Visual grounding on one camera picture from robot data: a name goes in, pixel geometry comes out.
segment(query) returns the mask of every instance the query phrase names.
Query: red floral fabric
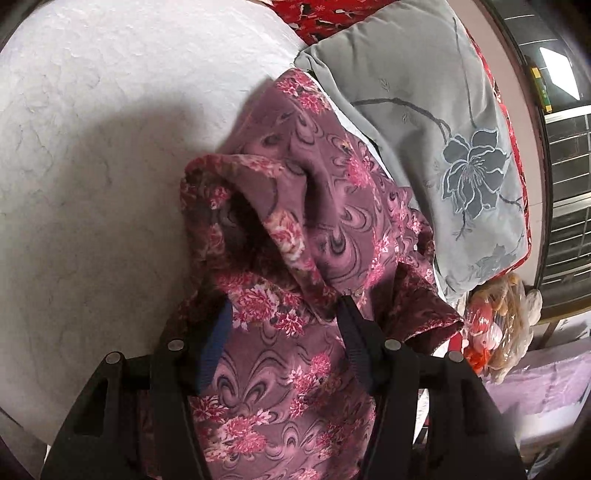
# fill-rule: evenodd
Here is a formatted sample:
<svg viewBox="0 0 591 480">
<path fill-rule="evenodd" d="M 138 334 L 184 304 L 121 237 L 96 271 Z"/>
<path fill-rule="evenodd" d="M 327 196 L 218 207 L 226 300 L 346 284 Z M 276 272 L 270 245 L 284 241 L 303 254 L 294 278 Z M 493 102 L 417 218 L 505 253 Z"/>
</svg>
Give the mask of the red floral fabric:
<svg viewBox="0 0 591 480">
<path fill-rule="evenodd" d="M 376 13 L 392 0 L 274 0 L 273 10 L 308 45 Z"/>
<path fill-rule="evenodd" d="M 189 398 L 212 478 L 353 478 L 375 405 L 348 364 L 336 300 L 351 295 L 387 337 L 432 352 L 462 324 L 437 296 L 432 231 L 300 70 L 262 94 L 228 151 L 186 168 L 195 292 L 166 333 L 210 321 L 221 295 L 233 305 L 212 385 Z"/>
</svg>

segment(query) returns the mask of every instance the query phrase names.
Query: pillowcase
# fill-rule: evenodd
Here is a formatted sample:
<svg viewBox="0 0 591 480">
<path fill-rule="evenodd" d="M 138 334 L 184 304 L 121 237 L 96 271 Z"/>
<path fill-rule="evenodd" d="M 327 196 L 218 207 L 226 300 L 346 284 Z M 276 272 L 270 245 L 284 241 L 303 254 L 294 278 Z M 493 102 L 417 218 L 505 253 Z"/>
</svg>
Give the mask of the pillowcase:
<svg viewBox="0 0 591 480">
<path fill-rule="evenodd" d="M 448 301 L 528 255 L 527 195 L 507 124 L 462 23 L 444 0 L 402 0 L 304 50 L 435 233 Z"/>
</svg>

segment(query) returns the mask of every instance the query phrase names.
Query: purple cloth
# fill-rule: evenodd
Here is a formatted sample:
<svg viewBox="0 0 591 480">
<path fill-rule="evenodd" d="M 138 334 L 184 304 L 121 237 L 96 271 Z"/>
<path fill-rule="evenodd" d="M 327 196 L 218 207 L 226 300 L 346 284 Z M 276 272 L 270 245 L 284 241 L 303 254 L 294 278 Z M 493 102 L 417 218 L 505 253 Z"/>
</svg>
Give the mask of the purple cloth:
<svg viewBox="0 0 591 480">
<path fill-rule="evenodd" d="M 533 415 L 577 403 L 591 380 L 591 338 L 528 352 L 502 384 L 485 381 L 501 412 Z"/>
<path fill-rule="evenodd" d="M 233 304 L 213 384 L 189 399 L 212 477 L 353 478 L 375 406 L 347 361 L 336 300 L 351 295 L 386 336 L 432 352 L 462 322 L 437 295 L 433 233 L 299 70 L 227 145 L 234 155 L 186 168 L 195 292 L 167 332 L 207 321 L 221 293 Z M 156 475 L 147 408 L 142 425 Z"/>
</svg>

